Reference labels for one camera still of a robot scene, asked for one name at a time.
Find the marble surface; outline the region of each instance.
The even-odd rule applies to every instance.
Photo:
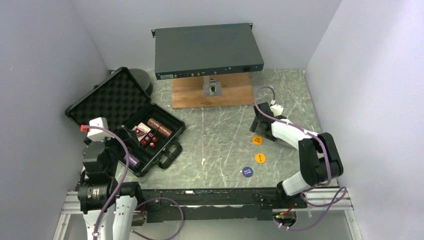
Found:
[[[296,149],[267,139],[253,144],[255,134],[249,131],[255,118],[253,105],[172,109],[172,81],[156,80],[152,69],[147,72],[153,83],[152,102],[185,122],[179,138],[183,151],[168,169],[154,166],[141,178],[128,172],[126,182],[138,181],[142,189],[275,187],[299,171]],[[302,70],[264,69],[250,73],[250,80],[254,92],[273,87],[276,103],[293,123],[321,132]],[[264,89],[258,103],[271,99],[271,91]],[[265,155],[265,163],[255,161],[258,153]],[[243,176],[244,167],[253,169],[252,177]],[[122,173],[120,164],[116,179]]]

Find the wooden board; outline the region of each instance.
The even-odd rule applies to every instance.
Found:
[[[172,81],[172,108],[240,106],[254,102],[252,84],[247,72],[210,77],[221,83],[222,96],[205,97],[203,76],[175,78]]]

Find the gray wall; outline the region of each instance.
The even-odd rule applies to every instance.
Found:
[[[305,69],[341,0],[72,2],[109,69],[153,68],[152,29],[246,22],[266,68]]]
[[[306,69],[364,239],[423,239],[424,2],[343,0]]]
[[[107,71],[69,0],[1,1],[0,22],[0,238],[52,239],[82,169],[64,110]]]

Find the black carrying case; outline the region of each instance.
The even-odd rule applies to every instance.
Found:
[[[149,126],[147,122],[150,118],[172,130],[171,136],[166,137],[149,126],[151,133],[157,137],[156,146],[151,148],[147,144],[131,147],[130,153],[141,162],[137,168],[129,166],[137,177],[143,177],[153,165],[162,169],[168,168],[183,150],[177,140],[186,129],[185,123],[152,103],[152,99],[126,67],[119,68],[106,80],[95,85],[90,92],[69,106],[65,115],[78,126],[88,125],[89,121],[95,118],[106,118],[112,132],[121,125],[130,130],[139,123]]]

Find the case lid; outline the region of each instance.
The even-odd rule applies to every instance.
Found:
[[[79,126],[103,117],[109,129],[115,131],[151,101],[128,68],[121,67],[68,107],[65,115]]]

